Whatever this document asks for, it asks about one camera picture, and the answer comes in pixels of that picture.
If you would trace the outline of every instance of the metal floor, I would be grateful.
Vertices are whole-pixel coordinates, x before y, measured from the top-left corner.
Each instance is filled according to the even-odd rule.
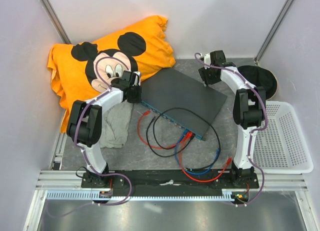
[[[306,231],[294,192],[263,192],[248,207],[213,201],[129,201],[119,206],[46,200],[38,231]]]
[[[243,65],[255,65],[253,58],[234,58],[228,61],[234,62],[238,67]],[[194,59],[178,59],[174,67],[176,70],[198,80],[202,81],[198,72],[201,68]],[[227,95],[228,98],[222,109],[213,121],[213,126],[216,129],[221,141],[221,154],[214,167],[216,169],[223,168],[228,157],[234,157],[237,147],[238,130],[235,124],[232,111],[234,106],[235,95],[231,89],[223,82],[216,83],[212,88]],[[148,146],[143,144],[137,134],[137,124],[139,118],[148,109],[142,104],[136,104],[133,107],[131,120],[128,128],[128,139],[122,148],[102,148],[102,155],[108,162],[109,168],[112,170],[145,170],[145,169],[178,169],[178,165],[174,157],[161,158],[154,155]],[[143,137],[146,136],[146,129],[152,117],[156,114],[150,113],[141,122],[140,130]],[[159,119],[156,124],[155,132],[159,142],[166,146],[175,144],[183,130],[178,128],[173,123],[166,119]],[[150,132],[151,144],[156,144],[153,135]],[[186,167],[202,167],[211,163],[217,150],[217,139],[214,132],[209,128],[204,136],[204,140],[194,139],[183,154],[183,163]],[[163,155],[172,154],[172,150],[162,150]],[[62,170],[77,170],[84,166],[84,158],[78,148],[76,148],[71,140],[67,138],[63,158]]]

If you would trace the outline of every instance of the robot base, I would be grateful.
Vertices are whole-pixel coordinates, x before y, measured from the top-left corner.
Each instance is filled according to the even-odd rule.
[[[108,164],[106,165],[103,174],[109,173]],[[102,177],[97,175],[94,172],[86,171],[83,173],[81,188],[84,189],[97,189],[97,188],[109,188],[110,187],[110,178],[111,177]]]
[[[221,169],[212,169],[204,175],[194,176],[203,180],[209,180],[220,174]],[[153,196],[219,196],[223,189],[247,189],[247,182],[250,189],[258,189],[259,182],[257,175],[254,173],[251,178],[240,177],[234,181],[234,170],[227,169],[219,177],[219,179],[208,182],[199,183],[189,179],[179,169],[163,169],[163,170],[115,170],[116,173],[126,175],[132,182],[136,197],[153,197]],[[97,179],[96,176],[84,173],[82,179],[82,188],[101,189],[109,188],[109,179]],[[112,192],[114,196],[126,196],[129,191],[128,182],[120,176],[111,177]]]
[[[256,181],[258,180],[257,174],[255,173],[255,168],[252,166],[251,168],[237,168],[234,161],[232,161],[231,165],[231,181],[232,184],[235,187],[243,187],[247,183],[249,184],[250,187],[251,184],[257,183]]]

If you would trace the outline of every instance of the black hat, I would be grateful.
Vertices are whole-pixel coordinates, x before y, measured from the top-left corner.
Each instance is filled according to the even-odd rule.
[[[238,67],[238,71],[250,83],[257,87],[264,87],[267,100],[275,95],[278,82],[274,74],[269,70],[258,66],[244,65]]]

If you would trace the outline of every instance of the orange cloth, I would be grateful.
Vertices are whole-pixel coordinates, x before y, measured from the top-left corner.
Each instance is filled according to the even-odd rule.
[[[140,71],[141,81],[176,61],[165,33],[168,19],[150,16],[93,43],[55,44],[49,54],[51,87],[66,109],[60,131],[67,131],[74,101],[92,99],[107,89],[123,71]]]

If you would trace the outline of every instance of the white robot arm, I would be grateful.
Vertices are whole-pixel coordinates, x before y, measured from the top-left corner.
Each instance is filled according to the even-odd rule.
[[[93,99],[77,100],[73,103],[66,133],[81,148],[82,153],[85,152],[86,168],[90,172],[108,173],[108,164],[102,156],[99,145],[102,118],[106,111],[125,100],[129,103],[141,102],[140,77],[140,72],[124,71],[122,77],[116,82],[112,81],[112,87],[104,93]],[[79,120],[83,111],[85,118]]]
[[[222,50],[208,53],[204,55],[201,60],[203,60],[205,66],[199,69],[199,74],[204,85],[208,86],[223,81],[236,95],[233,107],[233,118],[237,124],[238,139],[233,165],[235,165],[235,168],[238,170],[250,170],[253,165],[248,158],[252,159],[254,153],[255,140],[258,132],[255,129],[261,125],[264,115],[258,99],[250,91],[248,85],[256,89],[264,102],[264,106],[266,105],[266,92],[262,87],[256,87],[247,80],[244,82],[239,75],[236,75],[235,73],[239,72],[237,67],[231,62],[226,62],[226,57]],[[228,70],[215,69],[209,66],[223,67]],[[249,142],[250,135],[252,135],[251,144]]]

